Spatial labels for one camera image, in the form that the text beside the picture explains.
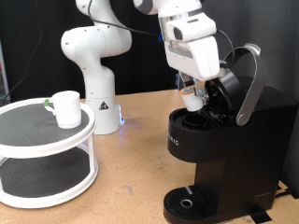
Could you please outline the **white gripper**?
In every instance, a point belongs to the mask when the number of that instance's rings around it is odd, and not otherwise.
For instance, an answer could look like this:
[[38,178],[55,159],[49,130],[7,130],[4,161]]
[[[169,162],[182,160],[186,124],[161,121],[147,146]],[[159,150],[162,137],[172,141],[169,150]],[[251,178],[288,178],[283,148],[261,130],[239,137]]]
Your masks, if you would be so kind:
[[205,81],[217,77],[220,72],[216,39],[208,36],[190,42],[170,41],[164,43],[164,48],[169,66],[180,71],[178,89],[195,84],[197,96],[207,95]]

